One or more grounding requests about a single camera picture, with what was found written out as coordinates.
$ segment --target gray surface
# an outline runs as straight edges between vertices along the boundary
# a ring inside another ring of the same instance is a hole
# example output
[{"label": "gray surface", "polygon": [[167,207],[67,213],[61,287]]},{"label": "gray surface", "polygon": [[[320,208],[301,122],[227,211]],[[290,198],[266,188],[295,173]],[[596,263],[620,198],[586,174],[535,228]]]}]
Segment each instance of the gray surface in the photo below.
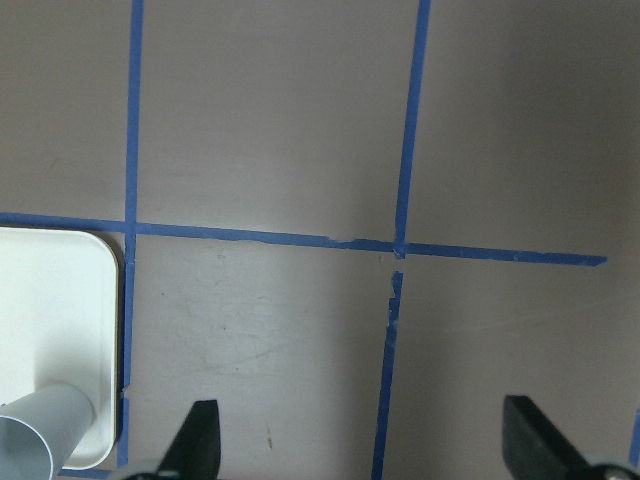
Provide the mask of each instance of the gray surface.
[{"label": "gray surface", "polygon": [[637,238],[640,3],[437,1],[430,20],[410,240]]},{"label": "gray surface", "polygon": [[638,267],[408,260],[385,478],[509,478],[506,394],[530,395],[582,451],[625,459],[640,403]]},{"label": "gray surface", "polygon": [[367,478],[391,256],[138,242],[130,460],[217,398],[221,478]]},{"label": "gray surface", "polygon": [[392,239],[416,5],[149,3],[140,220]]},{"label": "gray surface", "polygon": [[[140,220],[391,239],[416,3],[146,2]],[[131,460],[217,397],[224,478],[369,478],[394,268],[387,479],[508,478],[507,392],[624,457],[638,10],[434,1],[416,139],[410,241],[609,264],[141,237]],[[122,219],[129,17],[129,2],[2,1],[0,211]]]},{"label": "gray surface", "polygon": [[3,1],[0,211],[121,219],[127,2]]}]

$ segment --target blue painter's tape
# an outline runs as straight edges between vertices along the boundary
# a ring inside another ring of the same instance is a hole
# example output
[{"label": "blue painter's tape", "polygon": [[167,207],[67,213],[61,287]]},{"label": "blue painter's tape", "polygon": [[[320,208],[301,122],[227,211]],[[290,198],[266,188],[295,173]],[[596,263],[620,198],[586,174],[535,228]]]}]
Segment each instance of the blue painter's tape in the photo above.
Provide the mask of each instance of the blue painter's tape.
[{"label": "blue painter's tape", "polygon": [[633,424],[633,434],[631,435],[631,446],[629,447],[629,463],[638,468],[640,460],[640,410],[636,411],[636,420]]},{"label": "blue painter's tape", "polygon": [[73,478],[107,478],[111,475],[111,470],[100,470],[97,468],[92,468],[89,470],[67,470],[63,469],[60,472],[60,475],[63,477],[73,477]]},{"label": "blue painter's tape", "polygon": [[0,212],[0,224],[41,227],[69,228],[73,230],[94,230],[97,232],[124,232],[124,222],[117,220],[99,220],[97,218],[56,217],[51,215],[32,215],[29,213]]},{"label": "blue painter's tape", "polygon": [[116,451],[118,468],[129,463],[129,399],[122,399],[122,432],[118,440]]},{"label": "blue painter's tape", "polygon": [[380,382],[380,398],[378,401],[378,422],[373,450],[373,466],[371,480],[382,480],[384,453],[387,445],[387,426],[389,424],[389,408],[391,405],[391,384],[393,382],[393,364],[396,356],[396,339],[398,335],[398,319],[400,318],[400,301],[402,299],[402,272],[395,272],[391,279],[393,297],[389,299],[389,323],[384,342],[384,358],[382,360],[382,380]]},{"label": "blue painter's tape", "polygon": [[144,1],[131,4],[129,40],[129,94],[127,100],[127,161],[125,192],[125,279],[124,279],[124,341],[122,388],[131,382],[131,340],[133,294],[136,271],[136,221],[138,212],[138,141],[140,124],[140,73],[142,62],[142,26]]},{"label": "blue painter's tape", "polygon": [[502,262],[549,263],[585,267],[596,267],[607,261],[607,257],[597,255],[497,250],[492,248],[457,247],[423,243],[408,244],[407,253],[412,255],[433,255],[436,257],[474,258],[479,260],[498,260]]},{"label": "blue painter's tape", "polygon": [[125,222],[137,220],[138,207],[138,143],[140,134],[140,75],[142,64],[142,22],[144,1],[133,0],[129,39],[129,93],[127,100],[127,162]]},{"label": "blue painter's tape", "polygon": [[416,33],[413,44],[413,59],[411,61],[411,77],[409,80],[409,95],[407,97],[407,111],[404,122],[404,138],[402,141],[402,157],[400,159],[400,176],[398,180],[398,196],[396,200],[396,248],[398,258],[405,256],[407,234],[407,215],[409,213],[409,192],[411,189],[411,171],[413,168],[413,150],[418,125],[418,109],[420,107],[420,90],[422,87],[422,72],[427,48],[427,31],[429,27],[430,0],[421,0],[418,7]]},{"label": "blue painter's tape", "polygon": [[159,235],[185,238],[210,238],[230,241],[253,241],[274,245],[293,245],[299,247],[338,248],[343,250],[365,250],[370,252],[392,252],[393,243],[380,240],[334,240],[319,235],[301,235],[297,233],[258,232],[255,230],[234,230],[226,228],[189,227],[182,225],[160,225],[138,223],[139,235]]}]

